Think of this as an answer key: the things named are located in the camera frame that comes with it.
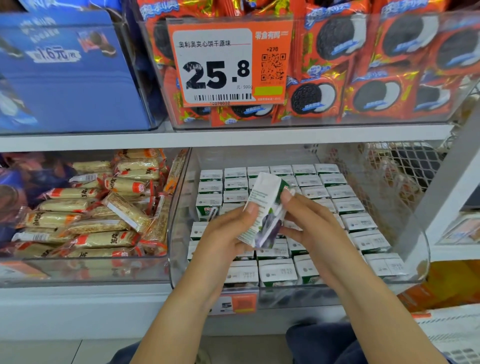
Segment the fingernail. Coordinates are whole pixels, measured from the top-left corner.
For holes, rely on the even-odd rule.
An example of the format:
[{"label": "fingernail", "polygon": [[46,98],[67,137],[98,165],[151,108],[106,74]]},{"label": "fingernail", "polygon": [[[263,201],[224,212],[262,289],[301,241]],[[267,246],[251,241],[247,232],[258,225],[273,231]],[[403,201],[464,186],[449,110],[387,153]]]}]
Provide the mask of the fingernail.
[{"label": "fingernail", "polygon": [[281,197],[282,197],[282,199],[283,199],[282,202],[283,202],[284,204],[287,204],[287,203],[292,199],[293,196],[292,196],[292,194],[290,193],[290,191],[288,190],[288,187],[287,187],[287,186],[285,186],[285,187],[283,188],[283,192],[282,192],[282,196],[281,196]]},{"label": "fingernail", "polygon": [[253,204],[252,202],[250,202],[247,207],[245,208],[245,210],[249,213],[249,214],[253,214],[253,212],[255,211],[255,204]]}]

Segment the qr code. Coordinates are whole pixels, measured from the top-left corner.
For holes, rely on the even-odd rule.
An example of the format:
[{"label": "qr code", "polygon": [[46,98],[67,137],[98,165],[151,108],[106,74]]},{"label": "qr code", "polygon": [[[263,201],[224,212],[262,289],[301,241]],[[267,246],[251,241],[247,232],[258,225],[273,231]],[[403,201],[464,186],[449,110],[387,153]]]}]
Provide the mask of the qr code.
[{"label": "qr code", "polygon": [[286,53],[262,54],[262,81],[281,81],[285,79]]}]

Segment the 25.8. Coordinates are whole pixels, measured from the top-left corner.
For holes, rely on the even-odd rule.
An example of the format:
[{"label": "25.8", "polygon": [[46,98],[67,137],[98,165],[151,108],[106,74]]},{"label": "25.8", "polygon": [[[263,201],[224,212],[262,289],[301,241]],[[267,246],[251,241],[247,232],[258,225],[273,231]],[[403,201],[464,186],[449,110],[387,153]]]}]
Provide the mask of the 25.8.
[{"label": "25.8", "polygon": [[[207,86],[209,88],[214,88],[214,89],[219,89],[224,87],[227,84],[227,76],[222,72],[222,71],[215,71],[215,70],[220,70],[225,68],[225,62],[224,61],[208,61],[206,63],[207,65],[207,76],[210,78],[218,78],[218,81],[214,82],[212,80],[209,80],[206,84],[205,82],[198,82],[203,76],[204,76],[204,68],[203,66],[198,63],[198,62],[188,62],[183,66],[183,69],[186,70],[187,72],[195,70],[195,74],[193,77],[187,81],[186,87],[187,89],[193,88],[193,89],[200,89],[200,88],[206,88]],[[241,60],[238,62],[238,70],[237,70],[237,75],[239,77],[247,77],[250,74],[250,63],[246,60]]]}]

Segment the tile floor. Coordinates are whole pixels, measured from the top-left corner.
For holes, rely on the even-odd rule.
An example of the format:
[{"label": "tile floor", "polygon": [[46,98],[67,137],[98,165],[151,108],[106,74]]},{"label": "tile floor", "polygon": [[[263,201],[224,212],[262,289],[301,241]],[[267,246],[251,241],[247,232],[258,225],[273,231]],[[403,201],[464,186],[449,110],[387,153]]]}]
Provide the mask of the tile floor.
[{"label": "tile floor", "polygon": [[[1,341],[1,364],[105,364],[139,339]],[[212,364],[291,364],[283,335],[205,336],[201,347]]]}]

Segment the partially hidden price tag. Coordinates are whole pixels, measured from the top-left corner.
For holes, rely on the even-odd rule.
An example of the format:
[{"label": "partially hidden price tag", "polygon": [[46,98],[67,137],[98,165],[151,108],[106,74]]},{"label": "partially hidden price tag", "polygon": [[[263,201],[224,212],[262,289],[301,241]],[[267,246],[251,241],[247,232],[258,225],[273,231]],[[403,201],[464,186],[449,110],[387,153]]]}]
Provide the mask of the partially hidden price tag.
[{"label": "partially hidden price tag", "polygon": [[0,279],[45,279],[48,275],[24,262],[1,262]]},{"label": "partially hidden price tag", "polygon": [[209,315],[253,314],[257,311],[258,292],[222,294]]},{"label": "partially hidden price tag", "polygon": [[293,20],[167,20],[184,107],[281,104]]}]

